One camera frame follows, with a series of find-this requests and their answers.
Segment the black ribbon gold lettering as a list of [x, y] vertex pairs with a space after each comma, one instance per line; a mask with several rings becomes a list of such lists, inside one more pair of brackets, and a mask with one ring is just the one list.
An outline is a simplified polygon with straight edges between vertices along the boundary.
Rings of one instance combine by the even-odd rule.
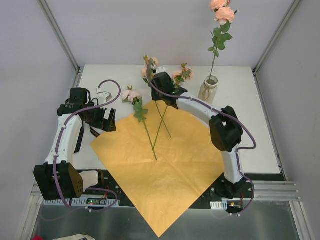
[[87, 151], [90, 148], [90, 143], [100, 135], [101, 133], [97, 129], [83, 122], [74, 153], [78, 154]]

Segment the peach flower stem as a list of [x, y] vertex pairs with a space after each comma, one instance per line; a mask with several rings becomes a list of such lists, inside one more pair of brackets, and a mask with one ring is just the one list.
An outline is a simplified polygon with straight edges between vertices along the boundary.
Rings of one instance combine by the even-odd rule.
[[[153, 79], [153, 76], [156, 74], [160, 64], [159, 64], [159, 61], [158, 61], [157, 58], [150, 57], [148, 55], [144, 55], [143, 56], [143, 60], [145, 62], [145, 67], [141, 71], [142, 79], [148, 85], [149, 88], [152, 88], [150, 82]], [[165, 116], [166, 116], [168, 108], [166, 107], [164, 112], [161, 113], [159, 105], [158, 105], [157, 102], [155, 102], [155, 105], [156, 105], [157, 112], [158, 112], [158, 114], [159, 114], [159, 116], [161, 118], [158, 130], [157, 130], [157, 136], [160, 133], [161, 127], [164, 127], [166, 132], [168, 133], [168, 136], [170, 138], [172, 138], [172, 135], [171, 135], [171, 133], [169, 131], [169, 128], [167, 127], [167, 124], [165, 123]]]
[[[193, 71], [190, 68], [187, 68], [187, 63], [182, 63], [181, 64], [181, 69], [178, 70], [177, 72], [175, 72], [173, 74], [173, 76], [169, 77], [169, 78], [171, 79], [171, 82], [173, 84], [174, 89], [178, 89], [179, 87], [181, 87], [182, 83], [184, 83], [186, 80], [191, 79], [192, 76], [193, 76]], [[172, 135], [171, 135], [171, 133], [170, 133], [168, 127], [167, 127], [167, 124], [165, 122], [165, 116], [166, 116], [168, 107], [166, 107], [164, 112], [161, 113], [160, 109], [159, 109], [159, 106], [158, 106], [158, 103], [156, 102], [155, 104], [156, 104], [157, 111], [158, 111], [158, 113], [159, 113], [159, 115], [161, 117], [161, 122], [160, 122], [158, 130], [157, 130], [155, 142], [154, 142], [154, 145], [153, 145], [154, 148], [156, 147], [157, 140], [158, 140], [158, 137], [159, 137], [159, 134], [160, 134], [160, 129], [161, 129], [162, 126], [164, 126], [164, 128], [166, 129], [166, 131], [168, 133], [168, 136], [170, 138], [172, 137]]]

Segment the pink flower stem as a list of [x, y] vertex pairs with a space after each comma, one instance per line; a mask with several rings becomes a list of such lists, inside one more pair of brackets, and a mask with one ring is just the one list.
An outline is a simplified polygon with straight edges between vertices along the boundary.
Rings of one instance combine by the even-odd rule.
[[214, 21], [218, 24], [217, 27], [211, 31], [212, 46], [208, 49], [213, 53], [211, 70], [209, 80], [213, 79], [213, 70], [216, 59], [220, 56], [220, 52], [226, 49], [226, 42], [233, 37], [229, 33], [232, 23], [235, 20], [237, 11], [230, 7], [231, 0], [211, 0], [210, 10], [214, 13]]
[[144, 129], [146, 130], [148, 140], [149, 140], [149, 143], [150, 143], [153, 155], [154, 155], [154, 158], [157, 161], [158, 158], [157, 158], [157, 155], [155, 152], [155, 147], [153, 145], [151, 135], [148, 130], [147, 123], [146, 123], [146, 120], [147, 120], [146, 115], [148, 114], [149, 110], [144, 107], [143, 96], [139, 92], [133, 90], [132, 85], [128, 85], [126, 87], [126, 90], [124, 90], [122, 93], [122, 102], [132, 104], [132, 107], [134, 110], [134, 117], [138, 120], [139, 123], [143, 123]]

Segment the orange wrapping paper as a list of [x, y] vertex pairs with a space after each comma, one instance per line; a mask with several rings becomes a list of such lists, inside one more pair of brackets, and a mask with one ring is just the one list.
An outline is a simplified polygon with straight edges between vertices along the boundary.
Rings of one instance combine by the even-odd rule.
[[[156, 103], [146, 106], [146, 125], [154, 145], [161, 117]], [[167, 108], [164, 126], [161, 127], [155, 145], [155, 160], [147, 132], [134, 115], [118, 121], [115, 132], [106, 132], [91, 143], [93, 151], [115, 181], [125, 191], [133, 184], [161, 180], [185, 181], [202, 194], [224, 172], [221, 152], [211, 142], [210, 130], [191, 114]], [[157, 236], [168, 228], [195, 202], [175, 204], [155, 199], [137, 197], [132, 200], [136, 209]]]

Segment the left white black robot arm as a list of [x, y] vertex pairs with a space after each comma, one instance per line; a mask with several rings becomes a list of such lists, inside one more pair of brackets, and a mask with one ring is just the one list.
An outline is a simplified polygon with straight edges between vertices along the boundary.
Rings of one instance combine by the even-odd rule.
[[99, 195], [105, 191], [104, 173], [100, 169], [78, 172], [73, 166], [74, 154], [81, 149], [84, 126], [91, 130], [116, 131], [116, 110], [97, 107], [98, 98], [91, 98], [85, 88], [72, 88], [70, 97], [57, 110], [58, 128], [52, 148], [44, 164], [33, 170], [40, 192], [46, 201], [75, 199], [89, 189]]

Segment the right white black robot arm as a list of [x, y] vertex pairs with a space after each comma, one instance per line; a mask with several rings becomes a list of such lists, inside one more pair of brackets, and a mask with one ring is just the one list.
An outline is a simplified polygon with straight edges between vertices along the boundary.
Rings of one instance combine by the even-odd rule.
[[182, 87], [175, 88], [167, 72], [156, 72], [148, 78], [151, 85], [151, 97], [154, 101], [164, 101], [167, 106], [185, 111], [209, 126], [211, 142], [221, 152], [224, 173], [221, 183], [215, 187], [215, 193], [223, 198], [232, 199], [243, 191], [246, 182], [241, 172], [237, 153], [242, 141], [243, 129], [234, 109], [227, 106], [215, 109], [205, 101], [192, 97]]

